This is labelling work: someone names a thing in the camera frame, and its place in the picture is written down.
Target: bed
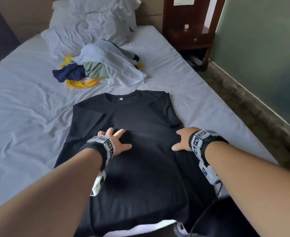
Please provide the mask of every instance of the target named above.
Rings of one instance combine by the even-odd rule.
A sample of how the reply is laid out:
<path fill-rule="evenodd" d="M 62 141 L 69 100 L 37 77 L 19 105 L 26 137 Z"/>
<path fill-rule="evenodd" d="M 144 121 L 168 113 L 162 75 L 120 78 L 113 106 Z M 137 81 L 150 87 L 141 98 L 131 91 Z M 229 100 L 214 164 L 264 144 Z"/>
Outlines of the bed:
<path fill-rule="evenodd" d="M 104 92 L 166 91 L 183 124 L 211 129 L 232 145 L 277 163 L 225 102 L 186 63 L 153 26 L 140 26 L 124 49 L 136 53 L 147 74 L 145 84 L 112 86 L 106 81 L 88 89 L 58 83 L 40 35 L 31 38 L 0 62 L 0 205 L 54 167 L 72 121 L 72 106 Z M 136 226 L 106 236 L 150 232 L 171 223 Z"/>

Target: green wall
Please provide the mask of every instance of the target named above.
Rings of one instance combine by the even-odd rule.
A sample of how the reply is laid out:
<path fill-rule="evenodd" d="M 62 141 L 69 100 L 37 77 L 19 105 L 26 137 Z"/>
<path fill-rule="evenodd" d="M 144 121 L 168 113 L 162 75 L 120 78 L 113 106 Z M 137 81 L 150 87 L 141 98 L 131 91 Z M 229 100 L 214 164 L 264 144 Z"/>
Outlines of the green wall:
<path fill-rule="evenodd" d="M 290 123 L 290 0 L 226 0 L 211 60 Z"/>

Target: paper note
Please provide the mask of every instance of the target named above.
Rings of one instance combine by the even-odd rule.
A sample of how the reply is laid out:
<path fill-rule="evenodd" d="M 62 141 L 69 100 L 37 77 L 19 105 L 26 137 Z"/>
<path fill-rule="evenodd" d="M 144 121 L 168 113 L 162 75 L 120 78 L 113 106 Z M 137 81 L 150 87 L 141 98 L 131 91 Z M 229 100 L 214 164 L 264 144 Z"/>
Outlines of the paper note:
<path fill-rule="evenodd" d="M 182 5 L 193 5 L 194 0 L 174 0 L 173 5 L 174 6 L 182 6 Z"/>

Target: green clothing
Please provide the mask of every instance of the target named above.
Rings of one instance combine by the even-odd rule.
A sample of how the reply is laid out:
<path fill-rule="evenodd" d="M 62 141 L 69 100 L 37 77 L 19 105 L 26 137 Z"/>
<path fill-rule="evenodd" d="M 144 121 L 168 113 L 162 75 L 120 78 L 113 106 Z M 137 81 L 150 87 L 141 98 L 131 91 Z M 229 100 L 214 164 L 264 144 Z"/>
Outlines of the green clothing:
<path fill-rule="evenodd" d="M 104 64 L 99 62 L 84 62 L 85 74 L 90 79 L 96 79 L 100 77 L 109 77 L 107 68 Z"/>

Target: hand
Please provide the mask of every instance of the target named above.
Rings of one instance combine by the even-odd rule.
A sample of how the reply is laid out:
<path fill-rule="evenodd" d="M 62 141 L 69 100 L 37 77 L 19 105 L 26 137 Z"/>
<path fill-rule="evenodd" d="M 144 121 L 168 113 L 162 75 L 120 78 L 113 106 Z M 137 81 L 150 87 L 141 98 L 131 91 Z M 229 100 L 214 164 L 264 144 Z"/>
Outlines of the hand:
<path fill-rule="evenodd" d="M 181 136 L 181 141 L 171 147 L 173 151 L 179 151 L 179 150 L 187 150 L 187 151 L 192 151 L 190 146 L 189 146 L 189 138 L 190 136 L 197 132 L 200 131 L 201 129 L 197 127 L 187 127 L 187 128 L 182 128 L 178 130 L 176 133 Z"/>
<path fill-rule="evenodd" d="M 114 155 L 118 155 L 123 151 L 129 150 L 132 148 L 131 144 L 122 144 L 119 139 L 120 137 L 123 135 L 124 132 L 126 132 L 126 130 L 121 129 L 119 131 L 117 131 L 116 133 L 113 134 L 114 128 L 111 127 L 107 130 L 107 132 L 104 131 L 99 131 L 98 135 L 105 135 L 106 137 L 108 137 L 109 139 L 112 140 L 114 146 L 115 146 L 115 152 Z"/>

